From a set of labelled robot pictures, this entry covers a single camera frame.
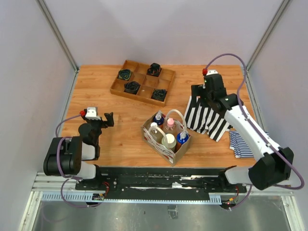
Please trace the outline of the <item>black white striped cloth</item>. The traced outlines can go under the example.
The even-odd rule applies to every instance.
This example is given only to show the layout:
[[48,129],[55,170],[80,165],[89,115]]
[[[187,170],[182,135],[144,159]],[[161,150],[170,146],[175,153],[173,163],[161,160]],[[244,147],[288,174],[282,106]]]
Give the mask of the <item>black white striped cloth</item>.
[[201,106],[200,99],[196,98],[196,106],[192,106],[192,97],[185,110],[184,118],[187,128],[200,134],[207,133],[209,138],[218,142],[232,126],[210,107]]

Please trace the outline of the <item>pink cap bottle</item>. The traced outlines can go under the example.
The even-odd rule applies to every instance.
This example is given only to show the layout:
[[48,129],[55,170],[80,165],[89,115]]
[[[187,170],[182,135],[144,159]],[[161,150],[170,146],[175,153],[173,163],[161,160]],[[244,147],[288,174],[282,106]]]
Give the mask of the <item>pink cap bottle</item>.
[[171,132],[175,129],[175,122],[173,118],[168,118],[164,125],[165,132]]

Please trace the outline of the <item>watermelon print canvas bag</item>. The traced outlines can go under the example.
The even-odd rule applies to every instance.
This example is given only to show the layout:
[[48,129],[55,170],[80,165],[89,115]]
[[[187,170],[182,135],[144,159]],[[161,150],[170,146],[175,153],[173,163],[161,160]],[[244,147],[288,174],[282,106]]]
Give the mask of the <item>watermelon print canvas bag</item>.
[[187,153],[192,137],[183,114],[172,109],[166,115],[160,110],[141,125],[142,139],[171,166]]

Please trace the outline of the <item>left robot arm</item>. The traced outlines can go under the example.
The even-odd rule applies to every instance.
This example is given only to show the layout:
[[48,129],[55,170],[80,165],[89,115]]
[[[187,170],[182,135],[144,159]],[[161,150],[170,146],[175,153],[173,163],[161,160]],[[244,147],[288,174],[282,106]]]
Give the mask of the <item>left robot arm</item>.
[[[114,126],[114,114],[105,113],[105,120],[98,116],[96,107],[88,107],[78,115],[61,121],[55,130],[46,157],[43,171],[47,176],[61,176],[65,179],[93,180],[98,176],[98,167],[87,161],[100,157],[99,137],[102,129]],[[59,128],[71,119],[81,117],[85,123],[78,128],[77,136],[59,136]]]

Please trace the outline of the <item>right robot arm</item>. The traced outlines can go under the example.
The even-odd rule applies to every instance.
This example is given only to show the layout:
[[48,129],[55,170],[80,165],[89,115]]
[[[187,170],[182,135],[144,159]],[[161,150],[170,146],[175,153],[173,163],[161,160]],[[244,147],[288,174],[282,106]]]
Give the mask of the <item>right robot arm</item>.
[[289,179],[293,151],[289,147],[282,148],[262,130],[237,95],[227,93],[220,74],[211,72],[204,76],[204,83],[192,85],[191,92],[192,104],[196,105],[196,100],[200,99],[204,106],[209,106],[232,125],[256,160],[251,167],[232,166],[224,169],[226,184],[252,184],[264,190]]

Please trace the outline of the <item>wooden compartment tray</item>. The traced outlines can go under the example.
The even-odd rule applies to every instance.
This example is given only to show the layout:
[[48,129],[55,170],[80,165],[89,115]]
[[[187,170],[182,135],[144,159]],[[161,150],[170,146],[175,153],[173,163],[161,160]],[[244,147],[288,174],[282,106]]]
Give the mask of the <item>wooden compartment tray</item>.
[[[143,64],[135,61],[125,60],[124,64],[121,67],[121,70],[131,70],[132,76],[130,77],[129,81],[124,81],[118,79],[117,75],[112,86],[110,87],[110,92],[112,94],[125,98],[130,98],[140,102],[150,103],[153,105],[164,107],[168,98],[168,93],[170,92],[175,77],[175,71],[162,68],[159,77],[154,77],[147,75],[147,69],[149,67],[150,64]],[[132,81],[136,81],[141,85],[136,95],[124,92],[124,84]],[[167,90],[167,95],[163,102],[153,100],[151,98],[152,93],[155,89]]]

